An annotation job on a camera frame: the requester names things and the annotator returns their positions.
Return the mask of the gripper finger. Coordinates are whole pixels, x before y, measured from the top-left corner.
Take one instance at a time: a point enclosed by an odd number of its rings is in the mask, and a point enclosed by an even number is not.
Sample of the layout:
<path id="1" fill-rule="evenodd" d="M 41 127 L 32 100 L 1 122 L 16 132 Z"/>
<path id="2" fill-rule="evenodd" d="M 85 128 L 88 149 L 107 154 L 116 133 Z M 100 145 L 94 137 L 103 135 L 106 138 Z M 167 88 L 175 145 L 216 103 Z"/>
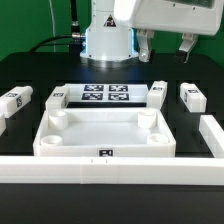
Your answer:
<path id="1" fill-rule="evenodd" d="M 182 34 L 182 44 L 175 53 L 175 61 L 179 63 L 186 63 L 189 59 L 190 53 L 198 41 L 198 35 L 192 33 Z"/>
<path id="2" fill-rule="evenodd" d="M 151 62 L 154 50 L 152 48 L 152 39 L 154 38 L 154 31 L 148 29 L 137 30 L 137 41 L 139 45 L 139 60 L 147 63 Z"/>

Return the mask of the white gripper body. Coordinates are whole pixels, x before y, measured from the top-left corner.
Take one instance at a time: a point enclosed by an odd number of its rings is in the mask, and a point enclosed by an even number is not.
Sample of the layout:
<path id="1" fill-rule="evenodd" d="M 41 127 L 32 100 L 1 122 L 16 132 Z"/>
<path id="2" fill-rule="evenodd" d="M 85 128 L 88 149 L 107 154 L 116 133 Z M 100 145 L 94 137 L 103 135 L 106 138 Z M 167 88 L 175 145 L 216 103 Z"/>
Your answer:
<path id="1" fill-rule="evenodd" d="M 219 30 L 224 0 L 115 0 L 115 20 L 124 26 L 199 35 Z"/>

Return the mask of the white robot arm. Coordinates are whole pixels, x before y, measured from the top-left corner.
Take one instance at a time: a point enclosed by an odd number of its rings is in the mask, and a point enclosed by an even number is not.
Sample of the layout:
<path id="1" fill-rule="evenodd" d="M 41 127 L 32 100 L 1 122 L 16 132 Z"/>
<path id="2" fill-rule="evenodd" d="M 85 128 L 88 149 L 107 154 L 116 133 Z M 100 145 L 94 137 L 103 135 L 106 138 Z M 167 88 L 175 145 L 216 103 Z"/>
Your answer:
<path id="1" fill-rule="evenodd" d="M 185 63 L 200 35 L 217 33 L 224 0 L 91 0 L 84 63 L 115 67 L 129 61 L 149 62 L 157 31 L 177 32 L 182 44 L 175 59 Z"/>

